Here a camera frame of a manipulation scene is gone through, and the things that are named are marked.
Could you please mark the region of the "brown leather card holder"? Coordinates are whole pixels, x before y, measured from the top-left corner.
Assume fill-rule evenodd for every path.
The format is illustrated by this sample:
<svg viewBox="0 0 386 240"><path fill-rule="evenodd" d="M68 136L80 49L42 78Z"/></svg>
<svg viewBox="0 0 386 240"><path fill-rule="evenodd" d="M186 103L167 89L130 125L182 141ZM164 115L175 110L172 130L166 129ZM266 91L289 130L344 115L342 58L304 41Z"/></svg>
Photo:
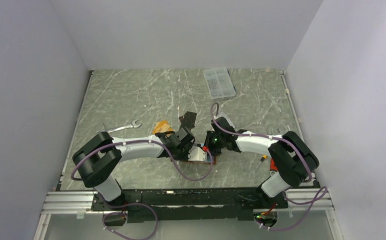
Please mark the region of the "brown leather card holder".
<svg viewBox="0 0 386 240"><path fill-rule="evenodd" d="M196 142L196 143L193 144L193 146L201 147L203 149L204 144ZM211 159L211 157L210 157L208 152L207 152L207 154L208 154L207 162L203 162L202 164L211 164L211 163L216 164L216 156L213 156L213 159ZM180 161L195 163L195 162L192 162L192 161L188 161L187 158L188 158L188 153L185 156L181 157Z"/></svg>

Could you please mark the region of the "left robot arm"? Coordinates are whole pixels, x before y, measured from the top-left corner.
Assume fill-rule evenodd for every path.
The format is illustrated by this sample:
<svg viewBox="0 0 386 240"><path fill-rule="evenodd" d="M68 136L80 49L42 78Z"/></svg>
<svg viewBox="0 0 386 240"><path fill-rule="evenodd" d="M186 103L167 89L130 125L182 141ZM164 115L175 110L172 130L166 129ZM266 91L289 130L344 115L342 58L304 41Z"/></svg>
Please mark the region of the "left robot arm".
<svg viewBox="0 0 386 240"><path fill-rule="evenodd" d="M140 158L186 160L194 144L194 135L182 127L177 132L158 132L147 137L116 138L100 132L72 156L74 171L87 188L94 188L112 210L123 206L124 194L111 173L118 163Z"/></svg>

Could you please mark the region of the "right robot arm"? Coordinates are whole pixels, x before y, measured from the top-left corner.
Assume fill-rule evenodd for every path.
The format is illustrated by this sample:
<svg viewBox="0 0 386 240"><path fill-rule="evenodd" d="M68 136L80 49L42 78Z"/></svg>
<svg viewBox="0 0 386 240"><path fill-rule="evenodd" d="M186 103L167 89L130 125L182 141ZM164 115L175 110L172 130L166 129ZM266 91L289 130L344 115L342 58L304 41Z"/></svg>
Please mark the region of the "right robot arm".
<svg viewBox="0 0 386 240"><path fill-rule="evenodd" d="M319 167L319 160L299 135L288 131L282 135L266 135L240 129L235 131L226 118L211 122L205 147L214 156L223 149L238 153L256 153L274 161L278 171L257 188L257 203L267 208L283 191L300 186Z"/></svg>

